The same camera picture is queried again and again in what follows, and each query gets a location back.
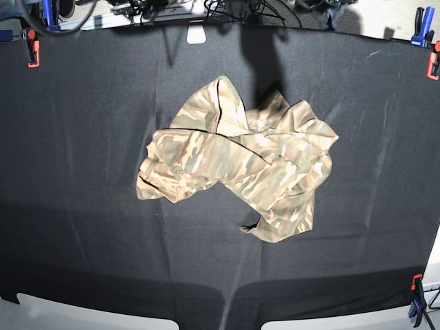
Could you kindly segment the camouflage t-shirt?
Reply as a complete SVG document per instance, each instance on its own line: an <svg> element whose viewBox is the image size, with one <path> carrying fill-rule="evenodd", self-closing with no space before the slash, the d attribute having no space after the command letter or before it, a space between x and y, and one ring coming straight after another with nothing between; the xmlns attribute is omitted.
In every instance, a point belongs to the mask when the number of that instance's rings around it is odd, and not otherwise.
<svg viewBox="0 0 440 330"><path fill-rule="evenodd" d="M307 101L289 104L274 92L261 109L247 110L220 76L154 132L137 197L177 203L220 183L259 213L242 231L278 243L313 228L316 190L331 173L337 140Z"/></svg>

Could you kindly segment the white tape patch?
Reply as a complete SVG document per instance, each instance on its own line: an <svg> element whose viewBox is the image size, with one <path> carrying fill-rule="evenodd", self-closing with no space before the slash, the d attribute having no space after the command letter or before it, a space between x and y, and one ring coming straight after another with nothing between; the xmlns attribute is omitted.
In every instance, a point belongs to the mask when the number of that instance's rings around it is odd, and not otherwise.
<svg viewBox="0 0 440 330"><path fill-rule="evenodd" d="M189 45L201 45L206 42L206 33L202 25L190 25L188 27L186 42Z"/></svg>

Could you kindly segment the black table cloth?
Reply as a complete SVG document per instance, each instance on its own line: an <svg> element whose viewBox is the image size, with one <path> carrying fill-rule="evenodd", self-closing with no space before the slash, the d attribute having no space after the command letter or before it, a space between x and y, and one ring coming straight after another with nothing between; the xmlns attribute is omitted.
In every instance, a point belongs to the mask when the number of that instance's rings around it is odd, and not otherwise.
<svg viewBox="0 0 440 330"><path fill-rule="evenodd" d="M429 51L263 26L135 27L1 46L1 297L28 294L181 329L258 329L405 306L439 227L439 83ZM217 185L140 201L153 132L217 76L253 109L307 100L338 134L313 230L264 243Z"/></svg>

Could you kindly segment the orange clamp far left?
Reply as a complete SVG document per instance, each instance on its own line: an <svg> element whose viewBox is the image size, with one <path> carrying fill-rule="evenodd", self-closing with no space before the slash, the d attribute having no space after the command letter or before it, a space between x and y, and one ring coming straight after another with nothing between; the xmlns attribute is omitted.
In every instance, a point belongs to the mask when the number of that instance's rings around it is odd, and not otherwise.
<svg viewBox="0 0 440 330"><path fill-rule="evenodd" d="M25 28L21 30L21 40L25 44L25 49L29 57L27 66L35 68L40 66L40 43L37 38L36 31L32 28Z"/></svg>

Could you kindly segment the orange clamp far right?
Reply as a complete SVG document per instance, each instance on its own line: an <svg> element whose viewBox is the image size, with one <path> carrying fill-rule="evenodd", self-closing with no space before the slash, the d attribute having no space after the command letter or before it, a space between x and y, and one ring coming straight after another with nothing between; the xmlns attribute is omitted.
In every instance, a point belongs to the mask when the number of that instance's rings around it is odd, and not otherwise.
<svg viewBox="0 0 440 330"><path fill-rule="evenodd" d="M434 48L430 53L430 58L428 61L427 77L432 80L439 80L439 51L440 51L440 41L434 44Z"/></svg>

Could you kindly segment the blue clamp top left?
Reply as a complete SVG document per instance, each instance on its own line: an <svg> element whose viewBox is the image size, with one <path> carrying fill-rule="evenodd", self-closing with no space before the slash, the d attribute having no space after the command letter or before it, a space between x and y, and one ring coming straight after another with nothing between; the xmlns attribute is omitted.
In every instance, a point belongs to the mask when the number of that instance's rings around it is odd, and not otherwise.
<svg viewBox="0 0 440 330"><path fill-rule="evenodd" d="M58 24L59 17L59 1L42 0L43 20L47 29L51 32L60 32L61 28Z"/></svg>

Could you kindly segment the blue clamp top right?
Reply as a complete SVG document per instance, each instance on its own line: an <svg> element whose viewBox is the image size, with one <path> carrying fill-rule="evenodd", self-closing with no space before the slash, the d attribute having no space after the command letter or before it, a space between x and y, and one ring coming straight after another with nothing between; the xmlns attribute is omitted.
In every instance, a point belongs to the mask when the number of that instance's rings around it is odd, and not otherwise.
<svg viewBox="0 0 440 330"><path fill-rule="evenodd" d="M430 29L434 13L435 9L432 6L417 8L415 15L415 33L410 40L412 45L429 47L435 33Z"/></svg>

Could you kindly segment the orange blue clamp near right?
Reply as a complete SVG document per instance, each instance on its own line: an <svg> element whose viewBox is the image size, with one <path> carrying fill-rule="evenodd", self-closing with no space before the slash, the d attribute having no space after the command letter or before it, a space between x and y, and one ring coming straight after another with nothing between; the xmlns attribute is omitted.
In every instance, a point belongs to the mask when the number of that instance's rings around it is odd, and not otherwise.
<svg viewBox="0 0 440 330"><path fill-rule="evenodd" d="M408 317L410 321L413 323L413 327L417 328L424 317L424 312L426 311L426 299L424 298L424 289L422 285L422 274L416 274L412 278L411 283L411 305L410 311L408 313Z"/></svg>

